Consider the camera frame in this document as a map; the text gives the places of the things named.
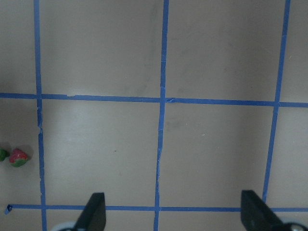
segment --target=toy strawberry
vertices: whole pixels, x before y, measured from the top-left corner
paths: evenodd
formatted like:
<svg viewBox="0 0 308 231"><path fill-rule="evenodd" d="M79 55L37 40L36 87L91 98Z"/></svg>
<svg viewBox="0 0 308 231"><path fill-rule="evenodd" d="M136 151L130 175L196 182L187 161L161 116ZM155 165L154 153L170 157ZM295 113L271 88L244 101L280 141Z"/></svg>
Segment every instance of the toy strawberry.
<svg viewBox="0 0 308 231"><path fill-rule="evenodd" d="M0 148L0 161L3 161L8 156L10 156L10 154L6 150Z"/></svg>
<svg viewBox="0 0 308 231"><path fill-rule="evenodd" d="M20 167L21 165L24 165L27 160L27 154L17 148L13 150L10 156L10 163L13 167Z"/></svg>

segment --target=blue painter's tape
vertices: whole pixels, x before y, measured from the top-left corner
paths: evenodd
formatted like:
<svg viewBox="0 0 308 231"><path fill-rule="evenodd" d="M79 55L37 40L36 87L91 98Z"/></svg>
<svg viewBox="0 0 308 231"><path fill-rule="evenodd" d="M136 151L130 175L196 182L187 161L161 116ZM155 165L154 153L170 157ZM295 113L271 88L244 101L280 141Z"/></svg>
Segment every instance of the blue painter's tape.
<svg viewBox="0 0 308 231"><path fill-rule="evenodd" d="M125 96L96 96L96 95L58 95L43 94L45 100L85 100L85 101L110 101L110 102L141 102L141 103L159 103L160 98L151 97L125 97Z"/></svg>
<svg viewBox="0 0 308 231"><path fill-rule="evenodd" d="M12 204L14 209L42 209L41 205L18 205Z"/></svg>
<svg viewBox="0 0 308 231"><path fill-rule="evenodd" d="M160 201L160 199L159 199L159 173L160 173L160 158L161 158L161 154L162 154L163 140L164 140L168 14L169 14L169 0L164 0L163 28L162 28L162 51L161 51L161 66L160 66L160 107L159 107L157 159L156 159L154 231L158 231L159 210L160 210L160 207L159 207L159 201Z"/></svg>
<svg viewBox="0 0 308 231"><path fill-rule="evenodd" d="M308 208L272 208L273 212L308 212Z"/></svg>
<svg viewBox="0 0 308 231"><path fill-rule="evenodd" d="M41 205L11 205L14 209L42 209ZM84 205L46 205L50 210L83 210ZM156 207L148 206L106 206L109 211L155 211ZM308 208L271 208L274 212L308 212ZM168 212L240 212L238 207L159 207L159 211Z"/></svg>
<svg viewBox="0 0 308 231"><path fill-rule="evenodd" d="M36 99L37 96L34 94L18 94L18 93L0 93L0 98L6 99Z"/></svg>
<svg viewBox="0 0 308 231"><path fill-rule="evenodd" d="M280 107L308 107L308 103L288 103L280 102Z"/></svg>
<svg viewBox="0 0 308 231"><path fill-rule="evenodd" d="M267 194L268 194L270 169L271 169L273 149L274 149L274 143L275 143L277 118L278 118L278 112L279 112L279 106L280 106L279 100L280 100L282 76L283 76L284 55L285 55L285 48L286 48L286 42L287 42L290 4L291 4L290 0L285 1L275 102L274 102L272 124L271 124L271 129L270 129L269 151L268 151L268 158L266 162L265 177L264 177L263 192L262 192L262 200L264 202L266 202Z"/></svg>
<svg viewBox="0 0 308 231"><path fill-rule="evenodd" d="M240 212L241 208L233 208L233 207L161 207L161 211L173 211L173 212Z"/></svg>
<svg viewBox="0 0 308 231"><path fill-rule="evenodd" d="M39 159L39 177L40 177L40 193L41 193L41 217L42 230L47 231L46 218L46 193L44 179L44 145L43 145L43 128L42 128L42 84L40 73L40 30L39 30L39 0L33 0L34 6L34 45L35 45L35 71L36 71L36 88L37 88L37 108L38 108L38 159Z"/></svg>
<svg viewBox="0 0 308 231"><path fill-rule="evenodd" d="M146 206L106 206L110 211L155 211L155 207Z"/></svg>
<svg viewBox="0 0 308 231"><path fill-rule="evenodd" d="M83 210L84 205L46 205L46 209Z"/></svg>
<svg viewBox="0 0 308 231"><path fill-rule="evenodd" d="M166 103L194 103L194 104L218 104L218 105L246 105L246 106L274 106L273 101L250 100L214 100L214 99L184 99L166 98Z"/></svg>

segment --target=grid square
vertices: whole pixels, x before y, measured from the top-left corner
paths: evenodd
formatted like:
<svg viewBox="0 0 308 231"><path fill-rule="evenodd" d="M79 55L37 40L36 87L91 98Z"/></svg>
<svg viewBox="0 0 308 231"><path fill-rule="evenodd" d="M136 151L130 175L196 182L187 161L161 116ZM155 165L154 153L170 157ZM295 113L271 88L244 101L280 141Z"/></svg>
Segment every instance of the grid square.
<svg viewBox="0 0 308 231"><path fill-rule="evenodd" d="M284 102L308 102L307 11L307 1L292 1L281 92Z"/></svg>
<svg viewBox="0 0 308 231"><path fill-rule="evenodd" d="M162 2L43 0L43 92L158 97Z"/></svg>
<svg viewBox="0 0 308 231"><path fill-rule="evenodd" d="M47 204L153 206L157 103L43 101Z"/></svg>
<svg viewBox="0 0 308 231"><path fill-rule="evenodd" d="M308 207L308 109L279 110L267 202Z"/></svg>
<svg viewBox="0 0 308 231"><path fill-rule="evenodd" d="M0 92L35 93L33 1L1 0Z"/></svg>
<svg viewBox="0 0 308 231"><path fill-rule="evenodd" d="M161 212L160 231L244 231L238 212Z"/></svg>
<svg viewBox="0 0 308 231"><path fill-rule="evenodd" d="M262 194L271 107L167 104L161 206L239 207Z"/></svg>
<svg viewBox="0 0 308 231"><path fill-rule="evenodd" d="M0 219L0 230L42 230L41 211L39 209L13 209L9 215L1 212Z"/></svg>
<svg viewBox="0 0 308 231"><path fill-rule="evenodd" d="M273 101L284 1L171 1L167 97Z"/></svg>
<svg viewBox="0 0 308 231"><path fill-rule="evenodd" d="M0 147L19 148L31 158L12 167L9 158L0 162L0 206L40 204L37 106L35 100L0 99Z"/></svg>
<svg viewBox="0 0 308 231"><path fill-rule="evenodd" d="M48 210L48 230L62 222L76 221L81 212L81 210ZM106 211L106 218L104 231L144 231L153 228L154 212Z"/></svg>

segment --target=blue tape end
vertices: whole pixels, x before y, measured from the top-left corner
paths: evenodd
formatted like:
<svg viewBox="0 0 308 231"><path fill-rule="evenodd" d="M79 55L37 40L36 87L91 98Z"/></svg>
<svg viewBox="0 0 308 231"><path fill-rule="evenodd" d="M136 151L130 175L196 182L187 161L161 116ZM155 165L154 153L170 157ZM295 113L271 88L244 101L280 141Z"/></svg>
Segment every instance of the blue tape end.
<svg viewBox="0 0 308 231"><path fill-rule="evenodd" d="M5 210L4 210L4 214L5 214L5 215L8 215L9 212L11 212L12 209L13 209L13 206L8 205L8 206L5 208Z"/></svg>

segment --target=green object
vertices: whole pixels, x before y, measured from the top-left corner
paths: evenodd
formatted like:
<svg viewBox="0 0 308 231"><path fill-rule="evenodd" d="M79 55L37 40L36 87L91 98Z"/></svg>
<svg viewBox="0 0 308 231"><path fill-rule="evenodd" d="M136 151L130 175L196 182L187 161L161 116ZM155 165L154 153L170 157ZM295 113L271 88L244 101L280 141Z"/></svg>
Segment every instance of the green object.
<svg viewBox="0 0 308 231"><path fill-rule="evenodd" d="M10 154L6 150L0 148L0 161L3 161L6 157L9 156Z"/></svg>
<svg viewBox="0 0 308 231"><path fill-rule="evenodd" d="M20 167L21 165L24 165L27 162L25 159L18 159L14 163L11 163L13 167Z"/></svg>

